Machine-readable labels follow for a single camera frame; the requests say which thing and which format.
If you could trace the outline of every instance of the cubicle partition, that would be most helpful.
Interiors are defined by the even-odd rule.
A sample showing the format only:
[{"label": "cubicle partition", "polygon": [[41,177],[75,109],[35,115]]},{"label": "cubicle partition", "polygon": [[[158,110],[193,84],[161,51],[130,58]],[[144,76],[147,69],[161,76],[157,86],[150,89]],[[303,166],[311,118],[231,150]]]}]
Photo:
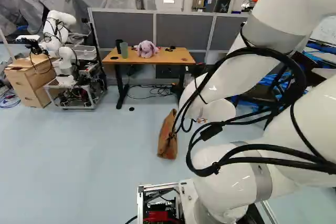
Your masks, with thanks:
[{"label": "cubicle partition", "polygon": [[208,63],[229,51],[248,14],[89,8],[89,16],[102,55],[116,39],[130,46],[151,40],[157,46],[185,47],[197,63]]}]

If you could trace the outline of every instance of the red component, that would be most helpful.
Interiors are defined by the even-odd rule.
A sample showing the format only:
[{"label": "red component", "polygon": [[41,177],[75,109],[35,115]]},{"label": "red component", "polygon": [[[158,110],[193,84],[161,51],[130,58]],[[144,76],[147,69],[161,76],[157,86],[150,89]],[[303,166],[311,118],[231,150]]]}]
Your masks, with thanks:
[{"label": "red component", "polygon": [[171,222],[175,224],[179,224],[180,222],[175,219],[171,219],[168,216],[168,212],[166,211],[153,211],[148,213],[148,217],[144,218],[143,221],[148,222]]}]

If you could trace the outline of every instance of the black mug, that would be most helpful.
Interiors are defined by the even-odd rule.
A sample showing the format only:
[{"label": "black mug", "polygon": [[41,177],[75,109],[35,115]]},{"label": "black mug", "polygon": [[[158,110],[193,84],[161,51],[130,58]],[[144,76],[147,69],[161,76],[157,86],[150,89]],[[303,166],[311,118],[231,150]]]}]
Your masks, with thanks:
[{"label": "black mug", "polygon": [[123,43],[124,41],[122,39],[116,39],[115,43],[116,43],[116,48],[118,51],[118,54],[121,54],[121,49],[120,49],[120,43]]}]

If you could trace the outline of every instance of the green cup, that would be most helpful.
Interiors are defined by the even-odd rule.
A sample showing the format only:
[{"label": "green cup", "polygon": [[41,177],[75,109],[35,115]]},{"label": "green cup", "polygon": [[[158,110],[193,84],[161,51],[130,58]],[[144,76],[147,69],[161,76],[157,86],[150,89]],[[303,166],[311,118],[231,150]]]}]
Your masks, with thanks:
[{"label": "green cup", "polygon": [[128,45],[127,45],[127,42],[120,43],[120,50],[121,50],[121,56],[124,59],[127,59],[128,58]]}]

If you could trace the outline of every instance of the brown bag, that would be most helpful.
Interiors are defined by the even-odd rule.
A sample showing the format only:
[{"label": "brown bag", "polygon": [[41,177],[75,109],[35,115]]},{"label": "brown bag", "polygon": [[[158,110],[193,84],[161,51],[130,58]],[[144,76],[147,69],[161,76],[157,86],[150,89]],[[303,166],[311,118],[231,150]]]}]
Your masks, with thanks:
[{"label": "brown bag", "polygon": [[176,159],[177,156],[177,136],[173,134],[172,127],[177,114],[176,109],[172,109],[169,115],[164,119],[157,149],[158,157],[167,159]]}]

